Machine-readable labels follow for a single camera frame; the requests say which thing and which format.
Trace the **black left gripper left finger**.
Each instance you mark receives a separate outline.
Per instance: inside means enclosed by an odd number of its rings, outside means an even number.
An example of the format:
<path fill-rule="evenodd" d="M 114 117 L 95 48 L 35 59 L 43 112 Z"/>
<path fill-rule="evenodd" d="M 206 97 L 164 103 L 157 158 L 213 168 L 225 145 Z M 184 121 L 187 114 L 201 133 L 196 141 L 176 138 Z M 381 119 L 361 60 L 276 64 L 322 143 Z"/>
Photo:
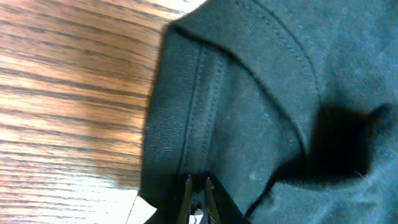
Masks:
<path fill-rule="evenodd" d="M 174 185 L 170 195 L 144 224 L 187 224 L 192 209 L 193 180 L 186 175 Z"/>

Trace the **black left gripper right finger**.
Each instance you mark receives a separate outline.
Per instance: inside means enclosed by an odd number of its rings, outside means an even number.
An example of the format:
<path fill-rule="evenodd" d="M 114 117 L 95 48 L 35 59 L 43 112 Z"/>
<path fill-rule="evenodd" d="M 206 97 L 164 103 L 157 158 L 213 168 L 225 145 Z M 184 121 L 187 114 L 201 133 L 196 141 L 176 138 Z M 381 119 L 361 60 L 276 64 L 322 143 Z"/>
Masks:
<path fill-rule="evenodd" d="M 205 202 L 208 224 L 250 224 L 216 178 L 205 180 Z"/>

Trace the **black t-shirt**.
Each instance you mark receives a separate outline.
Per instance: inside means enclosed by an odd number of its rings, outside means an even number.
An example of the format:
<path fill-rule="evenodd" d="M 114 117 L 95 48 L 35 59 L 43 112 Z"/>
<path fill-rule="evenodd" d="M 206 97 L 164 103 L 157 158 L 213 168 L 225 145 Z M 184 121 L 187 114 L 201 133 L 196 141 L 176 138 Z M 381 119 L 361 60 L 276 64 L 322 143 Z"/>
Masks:
<path fill-rule="evenodd" d="M 397 2 L 207 1 L 171 22 L 142 198 L 216 178 L 250 223 L 397 222 Z"/>

